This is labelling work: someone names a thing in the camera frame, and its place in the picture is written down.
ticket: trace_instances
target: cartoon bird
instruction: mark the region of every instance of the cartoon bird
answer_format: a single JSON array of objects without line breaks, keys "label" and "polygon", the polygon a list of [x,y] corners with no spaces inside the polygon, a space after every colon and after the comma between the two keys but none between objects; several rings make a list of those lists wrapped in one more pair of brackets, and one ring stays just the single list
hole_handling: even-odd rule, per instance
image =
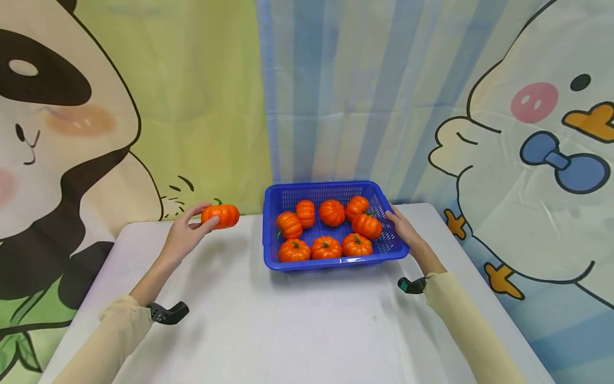
[{"label": "cartoon bird", "polygon": [[491,288],[523,299],[517,273],[576,284],[614,308],[614,43],[607,0],[550,1],[444,122],[429,161],[457,178],[445,214],[501,260]]}]

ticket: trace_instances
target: table surface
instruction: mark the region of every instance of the table surface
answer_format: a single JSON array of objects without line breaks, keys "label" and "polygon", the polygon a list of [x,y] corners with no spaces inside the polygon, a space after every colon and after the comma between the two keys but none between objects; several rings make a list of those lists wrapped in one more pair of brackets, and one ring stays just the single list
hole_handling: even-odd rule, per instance
[{"label": "table surface", "polygon": [[[454,272],[529,383],[553,383],[435,208],[400,205]],[[39,383],[51,383],[158,256],[170,222],[126,226]],[[115,383],[475,383],[424,295],[404,294],[401,276],[422,276],[412,257],[372,267],[272,272],[263,263],[262,216],[242,216],[209,234],[157,302],[183,300],[190,314],[154,324]]]}]

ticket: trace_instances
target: human hand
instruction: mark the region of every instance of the human hand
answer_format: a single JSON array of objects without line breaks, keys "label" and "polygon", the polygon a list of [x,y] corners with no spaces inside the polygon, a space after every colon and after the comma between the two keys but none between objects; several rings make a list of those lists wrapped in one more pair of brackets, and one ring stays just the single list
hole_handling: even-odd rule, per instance
[{"label": "human hand", "polygon": [[386,217],[394,224],[394,228],[401,240],[412,248],[424,244],[424,240],[418,235],[410,221],[403,216],[397,207],[392,204],[391,207],[392,212],[386,211]]},{"label": "human hand", "polygon": [[188,223],[193,216],[201,214],[203,209],[210,205],[208,202],[203,202],[192,206],[185,211],[183,216],[173,222],[160,253],[160,259],[176,262],[177,264],[181,263],[203,237],[213,230],[216,224],[220,222],[219,216],[213,216],[202,224],[199,222]]}]

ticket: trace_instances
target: plastic mesh basket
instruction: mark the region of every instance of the plastic mesh basket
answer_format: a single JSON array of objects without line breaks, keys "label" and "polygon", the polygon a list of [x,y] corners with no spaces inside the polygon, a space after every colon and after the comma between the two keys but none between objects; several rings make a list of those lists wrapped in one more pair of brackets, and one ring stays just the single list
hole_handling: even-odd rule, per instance
[{"label": "plastic mesh basket", "polygon": [[[383,231],[377,240],[373,241],[373,254],[359,257],[341,257],[336,259],[307,260],[298,262],[280,263],[278,259],[279,247],[285,239],[277,239],[278,228],[276,220],[279,214],[285,211],[294,212],[300,200],[308,199],[316,205],[316,223],[313,227],[305,229],[301,240],[308,245],[320,236],[332,236],[339,242],[349,233],[352,225],[348,220],[338,227],[329,227],[319,218],[318,208],[328,199],[334,198],[343,204],[360,195],[369,200],[369,211],[375,213],[382,222]],[[386,219],[384,212],[390,210],[390,204],[379,188],[371,181],[340,181],[340,182],[314,182],[307,184],[277,184],[267,188],[262,217],[262,244],[264,246],[264,261],[272,270],[293,271],[329,267],[348,267],[350,265],[378,264],[386,260],[402,259],[409,253],[409,247],[398,237],[393,224]]]}]

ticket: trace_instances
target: orange pumpkin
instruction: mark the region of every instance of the orange pumpkin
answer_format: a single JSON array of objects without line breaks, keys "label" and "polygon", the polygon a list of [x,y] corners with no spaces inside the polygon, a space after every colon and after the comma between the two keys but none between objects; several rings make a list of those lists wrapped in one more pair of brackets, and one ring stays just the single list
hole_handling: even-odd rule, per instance
[{"label": "orange pumpkin", "polygon": [[200,222],[204,223],[213,216],[219,216],[220,222],[214,227],[214,229],[224,229],[234,227],[239,222],[239,209],[231,204],[222,204],[222,201],[218,198],[217,205],[210,205],[203,210],[203,214],[200,215]]},{"label": "orange pumpkin", "polygon": [[331,236],[322,236],[313,241],[311,255],[314,260],[341,257],[341,244]]},{"label": "orange pumpkin", "polygon": [[341,247],[345,256],[363,256],[373,253],[371,240],[359,233],[350,233],[345,236]]},{"label": "orange pumpkin", "polygon": [[305,261],[311,257],[311,249],[303,240],[291,238],[279,247],[278,256],[282,263]]},{"label": "orange pumpkin", "polygon": [[277,217],[277,228],[279,228],[279,235],[284,238],[299,238],[303,234],[303,226],[301,225],[298,216],[293,212],[283,212]]},{"label": "orange pumpkin", "polygon": [[382,234],[382,223],[371,214],[363,213],[354,218],[352,229],[354,232],[374,240]]},{"label": "orange pumpkin", "polygon": [[363,196],[354,196],[350,199],[348,205],[346,205],[346,216],[349,221],[352,222],[354,218],[361,213],[367,212],[369,209],[369,200]]},{"label": "orange pumpkin", "polygon": [[297,203],[297,216],[303,228],[311,228],[316,223],[316,205],[309,200]]},{"label": "orange pumpkin", "polygon": [[329,227],[338,227],[345,220],[343,205],[337,200],[326,200],[320,204],[320,219]]}]

